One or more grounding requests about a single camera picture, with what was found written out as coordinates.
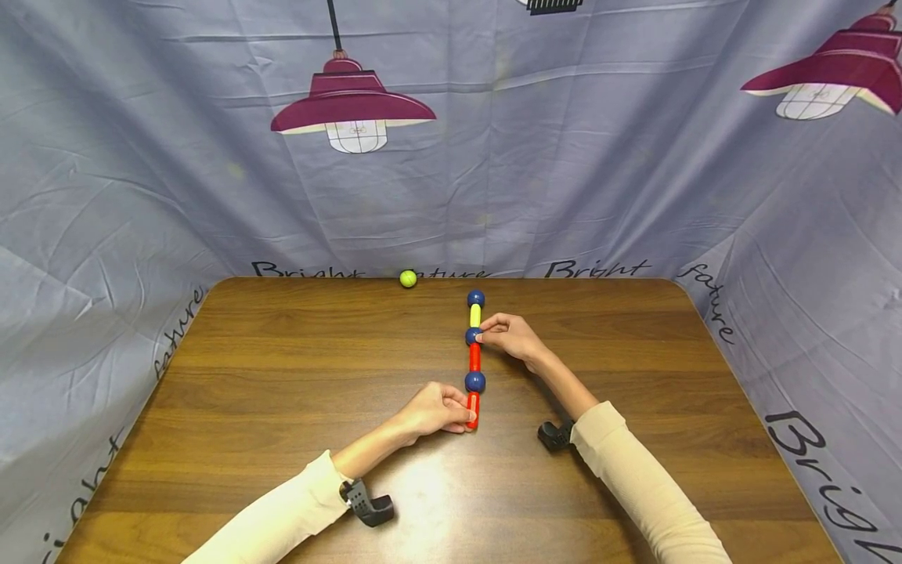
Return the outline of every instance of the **cream sleeve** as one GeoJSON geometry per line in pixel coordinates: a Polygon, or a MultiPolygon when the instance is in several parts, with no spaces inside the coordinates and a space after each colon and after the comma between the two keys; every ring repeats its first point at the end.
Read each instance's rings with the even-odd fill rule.
{"type": "Polygon", "coordinates": [[[661,564],[727,564],[723,545],[610,402],[583,414],[570,437],[639,527],[661,564]]]}
{"type": "Polygon", "coordinates": [[[288,482],[248,505],[183,564],[275,564],[347,510],[344,481],[327,450],[288,482]]]}

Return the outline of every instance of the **printed fabric backdrop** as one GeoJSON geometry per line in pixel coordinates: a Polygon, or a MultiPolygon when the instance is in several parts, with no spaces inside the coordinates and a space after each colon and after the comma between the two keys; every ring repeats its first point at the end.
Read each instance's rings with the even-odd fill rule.
{"type": "Polygon", "coordinates": [[[682,284],[842,555],[902,562],[894,10],[0,3],[1,559],[57,558],[216,282],[410,267],[682,284]]]}

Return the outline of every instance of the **hand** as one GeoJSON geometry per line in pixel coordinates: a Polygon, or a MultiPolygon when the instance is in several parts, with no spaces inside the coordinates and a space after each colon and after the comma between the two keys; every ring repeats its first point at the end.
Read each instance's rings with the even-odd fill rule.
{"type": "Polygon", "coordinates": [[[412,445],[418,438],[437,430],[467,432],[469,429],[465,424],[475,418],[476,414],[466,409],[463,392],[449,384],[430,382],[391,418],[391,422],[402,429],[405,442],[412,445]]]}
{"type": "Polygon", "coordinates": [[[496,313],[483,321],[479,328],[483,332],[476,335],[478,342],[499,347],[522,360],[533,374],[538,370],[538,362],[551,352],[519,315],[496,313]]]}

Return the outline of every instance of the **lamp cord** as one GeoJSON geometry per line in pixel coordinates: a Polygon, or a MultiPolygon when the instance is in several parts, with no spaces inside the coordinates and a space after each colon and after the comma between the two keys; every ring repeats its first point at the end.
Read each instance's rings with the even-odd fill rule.
{"type": "Polygon", "coordinates": [[[329,19],[332,20],[332,36],[336,40],[336,51],[342,51],[341,48],[341,35],[338,34],[338,20],[336,19],[336,7],[333,4],[333,0],[326,0],[329,4],[329,19]]]}

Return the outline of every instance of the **yellow-green ball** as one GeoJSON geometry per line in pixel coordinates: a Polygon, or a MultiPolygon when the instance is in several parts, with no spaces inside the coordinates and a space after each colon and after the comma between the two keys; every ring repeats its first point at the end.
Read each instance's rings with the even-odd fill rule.
{"type": "Polygon", "coordinates": [[[406,270],[400,274],[400,285],[405,288],[413,288],[417,284],[417,273],[406,270]]]}

